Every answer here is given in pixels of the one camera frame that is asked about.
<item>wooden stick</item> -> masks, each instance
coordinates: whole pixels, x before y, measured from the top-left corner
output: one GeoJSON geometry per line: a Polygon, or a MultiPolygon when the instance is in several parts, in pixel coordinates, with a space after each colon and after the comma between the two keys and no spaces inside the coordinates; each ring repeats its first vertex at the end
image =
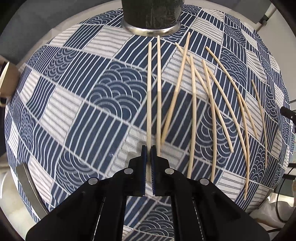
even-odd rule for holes
{"type": "Polygon", "coordinates": [[[235,114],[233,112],[233,109],[231,107],[231,104],[229,103],[229,100],[228,100],[226,94],[224,93],[224,90],[222,89],[221,85],[219,84],[218,80],[216,79],[216,76],[213,74],[213,72],[209,68],[207,68],[207,70],[208,70],[211,78],[213,79],[213,81],[217,85],[219,91],[221,92],[221,95],[222,95],[222,97],[223,97],[223,99],[224,99],[224,101],[225,101],[225,103],[226,103],[226,105],[227,105],[227,107],[228,107],[228,109],[230,111],[230,114],[232,116],[233,122],[234,122],[234,124],[235,124],[235,126],[237,128],[237,133],[239,135],[240,142],[242,144],[242,149],[243,149],[243,152],[244,152],[244,157],[245,157],[245,159],[247,161],[247,151],[246,151],[246,146],[244,144],[244,138],[242,137],[242,132],[240,130],[240,125],[237,122],[237,118],[236,118],[236,116],[235,116],[235,114]]]}
{"type": "Polygon", "coordinates": [[[255,90],[255,95],[258,101],[258,105],[259,105],[259,109],[260,109],[260,113],[261,113],[261,119],[262,119],[262,125],[263,125],[263,132],[264,132],[264,145],[265,145],[265,168],[267,168],[267,135],[266,135],[266,125],[265,125],[265,120],[264,120],[264,111],[261,105],[261,101],[259,98],[259,94],[257,92],[257,88],[255,86],[255,83],[253,80],[251,80],[253,88],[255,90]]]}
{"type": "Polygon", "coordinates": [[[205,60],[202,60],[202,66],[205,71],[205,79],[207,80],[207,88],[209,90],[209,98],[211,103],[211,111],[212,111],[212,122],[213,122],[213,162],[212,162],[212,173],[211,173],[211,182],[214,182],[215,179],[215,171],[216,171],[216,161],[217,161],[217,125],[216,125],[216,113],[214,107],[214,97],[212,93],[212,86],[210,82],[209,72],[205,60]]]}
{"type": "MultiPolygon", "coordinates": [[[[184,54],[184,51],[183,51],[182,47],[177,43],[175,43],[175,44],[176,44],[177,48],[179,49],[179,51],[181,52],[181,54],[184,54]]],[[[189,59],[188,56],[186,56],[186,60],[190,64],[190,59],[189,59]]],[[[207,93],[207,95],[209,95],[209,90],[207,89],[207,86],[206,86],[205,82],[203,81],[202,77],[200,76],[200,73],[198,72],[198,70],[196,69],[195,66],[194,66],[194,72],[195,72],[198,80],[200,81],[202,87],[204,88],[205,92],[207,93]]],[[[228,145],[229,145],[229,149],[230,149],[231,153],[233,153],[234,150],[233,150],[233,146],[232,146],[232,143],[231,143],[231,140],[230,140],[228,129],[227,129],[226,125],[225,125],[224,119],[223,119],[223,117],[221,115],[221,112],[220,112],[216,102],[214,104],[215,104],[215,111],[216,111],[217,116],[218,116],[218,118],[219,118],[219,120],[221,122],[223,131],[225,133],[225,136],[226,136],[226,139],[227,139],[227,142],[228,142],[228,145]]]]}
{"type": "Polygon", "coordinates": [[[246,116],[244,114],[244,107],[242,105],[241,97],[238,97],[239,107],[242,113],[242,121],[244,123],[244,132],[246,135],[246,150],[247,150],[247,158],[246,158],[246,167],[247,167],[247,174],[246,174],[246,186],[244,189],[244,200],[247,199],[248,194],[248,187],[249,187],[249,176],[250,176],[250,145],[249,145],[249,133],[248,133],[248,126],[246,122],[246,116]]]}
{"type": "Polygon", "coordinates": [[[248,114],[248,117],[249,117],[249,120],[251,122],[251,125],[252,125],[252,128],[253,128],[253,131],[254,131],[254,134],[255,134],[255,137],[257,140],[259,140],[259,137],[257,135],[257,131],[256,131],[256,127],[255,127],[255,124],[253,122],[253,118],[251,116],[251,113],[248,109],[248,106],[244,100],[244,98],[242,97],[242,94],[240,93],[237,85],[235,84],[234,80],[232,79],[232,77],[230,76],[230,74],[227,72],[227,70],[225,69],[225,67],[223,66],[223,64],[220,62],[220,60],[216,57],[216,55],[206,46],[205,49],[211,54],[211,56],[217,61],[217,63],[220,65],[221,69],[224,71],[224,73],[226,74],[226,76],[229,78],[230,82],[232,83],[233,87],[235,88],[237,94],[240,96],[241,98],[241,101],[244,105],[244,107],[246,108],[246,112],[248,114]]]}
{"type": "Polygon", "coordinates": [[[187,178],[191,178],[193,168],[193,157],[195,150],[195,137],[196,137],[196,87],[195,87],[195,72],[194,61],[192,55],[190,55],[190,67],[191,67],[191,81],[192,81],[192,130],[191,130],[191,145],[190,145],[190,157],[188,163],[187,178]]]}
{"type": "Polygon", "coordinates": [[[163,144],[165,142],[165,139],[167,137],[168,129],[170,127],[170,122],[172,120],[174,108],[175,108],[175,105],[176,105],[176,102],[177,102],[177,97],[178,97],[178,94],[179,94],[179,91],[180,91],[180,85],[181,85],[181,80],[182,80],[185,61],[186,61],[186,56],[187,56],[189,39],[190,39],[190,32],[188,32],[188,35],[187,35],[185,48],[184,48],[184,54],[183,54],[182,63],[181,63],[181,68],[180,68],[179,76],[178,76],[178,79],[177,79],[177,84],[176,84],[176,87],[175,87],[175,90],[174,90],[172,102],[171,102],[170,108],[168,110],[168,115],[167,115],[167,118],[166,118],[166,121],[165,121],[165,126],[163,128],[163,133],[162,133],[162,136],[161,136],[161,144],[163,144]]]}
{"type": "Polygon", "coordinates": [[[161,146],[161,52],[160,37],[157,36],[157,119],[156,119],[156,152],[160,156],[161,146]]]}
{"type": "MultiPolygon", "coordinates": [[[[151,58],[152,58],[152,44],[148,43],[148,74],[147,74],[147,152],[148,160],[150,160],[150,150],[151,150],[151,58]]],[[[151,168],[149,164],[146,171],[146,180],[151,182],[151,168]]]]}

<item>blue and white patterned fabric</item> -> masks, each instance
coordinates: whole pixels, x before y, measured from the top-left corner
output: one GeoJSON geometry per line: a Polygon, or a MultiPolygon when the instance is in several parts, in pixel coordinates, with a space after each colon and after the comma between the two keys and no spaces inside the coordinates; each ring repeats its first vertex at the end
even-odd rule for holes
{"type": "MultiPolygon", "coordinates": [[[[104,179],[140,155],[146,143],[148,42],[152,41],[152,134],[156,134],[156,38],[132,35],[121,28],[121,9],[87,19],[40,47],[22,66],[16,93],[5,109],[5,138],[15,184],[29,212],[38,221],[20,185],[15,167],[27,162],[37,189],[51,211],[90,177],[104,179]]],[[[293,124],[280,115],[289,98],[277,62],[257,32],[226,13],[185,5],[181,29],[161,37],[162,124],[175,88],[185,45],[203,75],[205,59],[228,96],[244,134],[237,94],[208,46],[236,81],[252,114],[260,140],[247,117],[250,142],[250,184],[244,200],[246,165],[235,124],[215,84],[213,95],[233,143],[231,153],[218,120],[218,158],[214,183],[246,212],[257,208],[276,186],[294,149],[293,124]],[[254,80],[267,130],[265,169],[263,126],[254,80]]],[[[209,99],[197,80],[197,138],[192,178],[210,177],[213,155],[209,99]]],[[[170,166],[187,173],[191,139],[192,87],[185,66],[171,126],[162,148],[170,166]]],[[[125,240],[172,240],[170,199],[129,197],[125,240]]]]}

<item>metal screw head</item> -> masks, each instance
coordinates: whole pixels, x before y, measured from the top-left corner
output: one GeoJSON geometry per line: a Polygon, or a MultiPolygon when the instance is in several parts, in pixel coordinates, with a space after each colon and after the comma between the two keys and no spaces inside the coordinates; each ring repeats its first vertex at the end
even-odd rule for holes
{"type": "Polygon", "coordinates": [[[95,184],[97,184],[97,182],[98,182],[98,179],[96,179],[95,177],[92,177],[92,178],[89,179],[89,184],[90,185],[95,185],[95,184]]]}
{"type": "Polygon", "coordinates": [[[202,185],[208,185],[209,184],[209,180],[206,179],[206,178],[202,178],[202,179],[200,179],[200,184],[202,184],[202,185]]]}
{"type": "Polygon", "coordinates": [[[167,168],[167,169],[165,169],[165,173],[166,174],[173,174],[174,173],[174,170],[171,169],[171,168],[167,168]]]}
{"type": "Polygon", "coordinates": [[[131,169],[131,168],[124,169],[124,173],[125,174],[132,174],[133,173],[133,169],[131,169]]]}

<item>black cable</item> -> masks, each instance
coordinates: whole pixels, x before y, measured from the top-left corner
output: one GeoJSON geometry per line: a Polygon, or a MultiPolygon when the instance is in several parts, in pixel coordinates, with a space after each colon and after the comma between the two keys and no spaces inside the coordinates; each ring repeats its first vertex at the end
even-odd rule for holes
{"type": "Polygon", "coordinates": [[[278,219],[279,219],[282,223],[286,223],[288,220],[287,220],[287,221],[284,221],[284,220],[281,219],[281,217],[279,216],[279,211],[278,211],[277,203],[278,203],[278,201],[279,201],[279,193],[280,193],[280,191],[281,191],[281,187],[283,186],[285,180],[286,180],[286,179],[284,178],[283,182],[281,183],[281,186],[279,187],[278,196],[277,196],[277,198],[276,198],[276,215],[277,215],[278,219]]]}
{"type": "Polygon", "coordinates": [[[267,232],[268,233],[273,233],[273,232],[279,232],[279,231],[281,231],[281,228],[279,228],[279,229],[271,229],[271,230],[268,230],[267,232]]]}

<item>black cylinder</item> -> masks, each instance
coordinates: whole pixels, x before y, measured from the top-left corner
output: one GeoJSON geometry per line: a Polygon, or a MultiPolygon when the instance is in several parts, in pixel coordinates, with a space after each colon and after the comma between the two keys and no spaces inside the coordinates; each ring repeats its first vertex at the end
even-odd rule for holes
{"type": "Polygon", "coordinates": [[[180,19],[184,0],[122,0],[126,23],[142,29],[165,29],[180,19]]]}

